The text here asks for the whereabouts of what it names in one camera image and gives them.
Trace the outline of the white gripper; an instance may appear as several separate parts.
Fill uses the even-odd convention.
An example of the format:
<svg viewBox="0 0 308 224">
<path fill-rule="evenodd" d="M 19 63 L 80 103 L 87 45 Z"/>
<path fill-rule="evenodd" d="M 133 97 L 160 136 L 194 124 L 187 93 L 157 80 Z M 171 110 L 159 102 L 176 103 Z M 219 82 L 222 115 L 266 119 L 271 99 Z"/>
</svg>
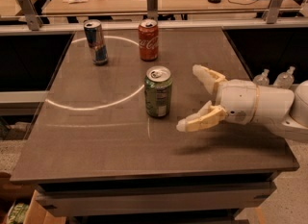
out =
<svg viewBox="0 0 308 224">
<path fill-rule="evenodd" d="M 230 80 L 205 66 L 195 64 L 192 74 L 210 94 L 216 94 L 214 106 L 208 101 L 198 112 L 181 119 L 176 125 L 179 132 L 196 132 L 217 126 L 224 120 L 245 125 L 256 110 L 257 86 L 250 81 Z"/>
</svg>

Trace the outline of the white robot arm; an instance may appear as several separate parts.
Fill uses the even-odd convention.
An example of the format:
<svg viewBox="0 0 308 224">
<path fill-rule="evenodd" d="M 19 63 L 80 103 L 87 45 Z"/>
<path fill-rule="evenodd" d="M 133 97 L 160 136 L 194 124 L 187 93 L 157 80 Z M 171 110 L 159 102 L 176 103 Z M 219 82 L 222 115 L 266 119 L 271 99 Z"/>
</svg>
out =
<svg viewBox="0 0 308 224">
<path fill-rule="evenodd" d="M 201 131 L 222 121 L 255 123 L 279 137 L 308 141 L 305 82 L 293 88 L 260 86 L 251 81 L 228 80 L 223 74 L 198 64 L 192 67 L 192 73 L 216 100 L 180 120 L 176 126 L 178 131 Z"/>
</svg>

